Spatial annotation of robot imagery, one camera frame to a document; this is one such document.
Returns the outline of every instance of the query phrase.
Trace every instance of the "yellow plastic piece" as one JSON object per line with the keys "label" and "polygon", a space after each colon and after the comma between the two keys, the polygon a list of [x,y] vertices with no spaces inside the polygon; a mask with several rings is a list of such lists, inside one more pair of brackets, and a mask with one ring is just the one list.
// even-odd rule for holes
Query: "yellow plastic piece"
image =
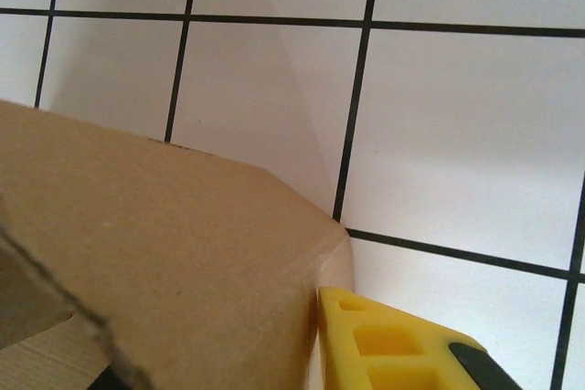
{"label": "yellow plastic piece", "polygon": [[325,390],[477,390],[449,350],[460,332],[339,288],[319,289]]}

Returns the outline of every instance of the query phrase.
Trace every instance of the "cardboard flap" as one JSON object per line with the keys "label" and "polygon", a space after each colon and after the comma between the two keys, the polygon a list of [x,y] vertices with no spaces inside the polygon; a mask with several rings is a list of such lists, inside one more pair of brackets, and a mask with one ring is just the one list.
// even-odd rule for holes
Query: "cardboard flap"
{"label": "cardboard flap", "polygon": [[9,251],[129,384],[303,385],[320,268],[349,248],[326,214],[262,169],[3,102],[0,156]]}

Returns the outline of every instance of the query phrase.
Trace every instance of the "cardboard box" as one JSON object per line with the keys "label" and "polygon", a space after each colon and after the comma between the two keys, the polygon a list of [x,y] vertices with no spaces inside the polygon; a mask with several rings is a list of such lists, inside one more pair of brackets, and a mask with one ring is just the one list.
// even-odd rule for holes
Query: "cardboard box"
{"label": "cardboard box", "polygon": [[265,170],[0,102],[0,282],[9,388],[112,362],[137,388],[298,389],[315,288],[353,271],[345,230]]}

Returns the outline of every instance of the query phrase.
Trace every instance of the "white grid background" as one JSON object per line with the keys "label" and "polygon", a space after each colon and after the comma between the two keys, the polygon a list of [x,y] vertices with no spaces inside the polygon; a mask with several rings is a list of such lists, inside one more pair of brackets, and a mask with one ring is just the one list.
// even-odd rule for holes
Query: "white grid background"
{"label": "white grid background", "polygon": [[584,28],[585,0],[0,0],[0,96],[270,169],[348,227],[357,292],[577,390]]}

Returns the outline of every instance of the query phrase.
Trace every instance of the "yellow object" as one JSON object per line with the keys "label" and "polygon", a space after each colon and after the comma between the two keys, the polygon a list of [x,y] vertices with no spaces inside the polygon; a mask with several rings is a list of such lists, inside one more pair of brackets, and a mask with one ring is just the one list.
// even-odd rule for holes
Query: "yellow object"
{"label": "yellow object", "polygon": [[319,289],[325,390],[477,390],[449,350],[460,332],[339,288]]}

